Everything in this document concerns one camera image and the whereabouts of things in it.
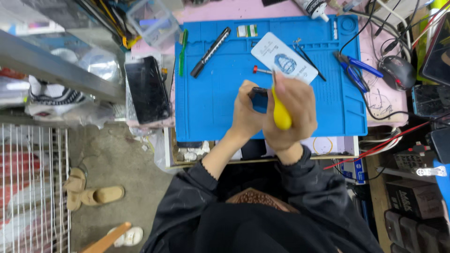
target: green brush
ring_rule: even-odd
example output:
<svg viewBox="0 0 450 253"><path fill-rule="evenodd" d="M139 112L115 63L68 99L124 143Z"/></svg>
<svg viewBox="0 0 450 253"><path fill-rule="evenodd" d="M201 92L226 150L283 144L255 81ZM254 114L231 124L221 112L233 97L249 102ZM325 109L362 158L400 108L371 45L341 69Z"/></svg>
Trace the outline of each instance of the green brush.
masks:
<svg viewBox="0 0 450 253"><path fill-rule="evenodd" d="M180 41L179 41L182 45L183 45L183 49L181 49L181 53L180 53L180 57L178 58L179 63L180 63L180 68L178 70L178 74L180 76L183 76L183 69L184 69L184 63L185 63L185 49L186 49L186 44L188 44L188 30L185 29L181 34L180 34Z"/></svg>

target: white slipper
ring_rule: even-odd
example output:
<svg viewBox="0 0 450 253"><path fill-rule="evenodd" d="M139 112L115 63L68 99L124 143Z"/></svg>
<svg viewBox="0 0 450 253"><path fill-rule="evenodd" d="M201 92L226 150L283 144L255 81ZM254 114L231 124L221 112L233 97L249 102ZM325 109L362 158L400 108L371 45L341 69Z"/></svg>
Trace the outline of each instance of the white slipper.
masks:
<svg viewBox="0 0 450 253"><path fill-rule="evenodd" d="M111 229L108 234L113 232L115 229L116 228ZM119 248L122 246L135 246L141 242L143 236L144 230L142 230L141 227L132 227L114 242L114 247Z"/></svg>

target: blue pliers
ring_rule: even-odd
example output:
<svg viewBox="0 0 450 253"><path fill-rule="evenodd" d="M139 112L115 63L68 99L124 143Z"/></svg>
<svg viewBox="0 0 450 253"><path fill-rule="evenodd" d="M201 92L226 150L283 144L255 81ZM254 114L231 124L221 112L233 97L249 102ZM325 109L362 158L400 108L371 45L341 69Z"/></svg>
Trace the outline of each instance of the blue pliers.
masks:
<svg viewBox="0 0 450 253"><path fill-rule="evenodd" d="M363 93L370 91L370 89L364 81L361 81L358 74L354 71L354 67L359 67L363 70L366 70L367 72L377 77L383 77L383 74L381 72L353 57L340 54L339 51L333 52L333 55L337 58L348 77L355 81L355 83L363 91Z"/></svg>

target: blue silicone repair mat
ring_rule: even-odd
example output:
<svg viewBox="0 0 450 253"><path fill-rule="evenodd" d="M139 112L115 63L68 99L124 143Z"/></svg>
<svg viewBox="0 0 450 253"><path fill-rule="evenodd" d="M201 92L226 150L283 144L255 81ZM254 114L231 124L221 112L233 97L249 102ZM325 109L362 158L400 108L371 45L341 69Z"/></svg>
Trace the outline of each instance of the blue silicone repair mat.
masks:
<svg viewBox="0 0 450 253"><path fill-rule="evenodd" d="M184 74L178 74L182 46L175 43L175 130L177 141L220 140L231 127L234 99L245 79L260 87L270 88L272 77L257 72L253 66L267 69L250 53L267 32L274 33L289 47L300 38L308 56L327 81L317 76L314 88L318 128L313 137L364 136L367 120L364 101L339 65L333 52L358 32L358 19L354 15L322 19L309 17L263 18L184 23L188 30L185 49ZM238 37L237 27L256 25L256 37ZM190 72L211 44L226 28L231 34L206 63L197 79ZM359 40L348 44L343 54L360 59ZM253 138L263 139L262 132Z"/></svg>

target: red wire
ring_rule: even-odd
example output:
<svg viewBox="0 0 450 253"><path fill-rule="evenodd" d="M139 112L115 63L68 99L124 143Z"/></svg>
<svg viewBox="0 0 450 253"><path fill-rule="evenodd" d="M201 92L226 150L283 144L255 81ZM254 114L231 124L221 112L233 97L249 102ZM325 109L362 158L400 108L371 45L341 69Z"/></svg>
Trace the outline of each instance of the red wire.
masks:
<svg viewBox="0 0 450 253"><path fill-rule="evenodd" d="M423 123L423 124L420 124L420 125L418 125L418 126L412 127L412 128L410 128L410 129L408 129L408 130L406 130L406 131L404 131L404 132L401 132L400 134L398 134L398 135L396 135L396 136L394 136L394 137L388 139L387 141L385 141L385 142L383 142L383 143L381 143L381 144L379 144L379 145L377 145L377 146L375 146L375 147L373 147L373 148L367 150L366 152L360 154L359 157L358 157L357 159L353 160L353 161L351 161L352 158L349 158L349 159L343 160L343 161L341 161L341 162L335 163L335 164L333 164L333 165L327 166L327 167L324 168L324 170L333 168L334 166L339 165L339 164L341 164L341 163L346 163L346 162L356 162L356 161L358 161L358 160L361 160L362 158L364 158L364 157L366 157L366 156L368 156L368 155L370 155L370 154L372 154L372 153L375 153L375 152L377 152L377 151L382 150L382 149L386 146L386 144L388 144L389 142L391 142L393 139L397 139L398 137L400 137L400 136L402 136L402 135L404 135L404 134L406 134L406 133L409 133L409 132L411 132L411 131L414 131L414 130L420 128L420 127L423 127L423 126L425 126L425 125L427 125L427 124L429 124L429 123L430 123L430 121L425 122L425 123Z"/></svg>
<svg viewBox="0 0 450 253"><path fill-rule="evenodd" d="M450 4L450 0L447 1L447 3L446 3L444 6L442 6L442 8L439 9L438 13L441 12L443 9L445 9L449 4ZM423 29L423 31L425 31L425 30L428 28L428 26L430 26L430 24L433 22L434 18L437 17L437 16L438 16L438 14L434 15L434 16L430 19L430 21L428 21L428 24L427 24L427 26L425 26L425 28ZM413 50L413 49L416 47L417 43L419 43L419 40L417 40L416 43L414 43L413 48L412 48L411 50Z"/></svg>

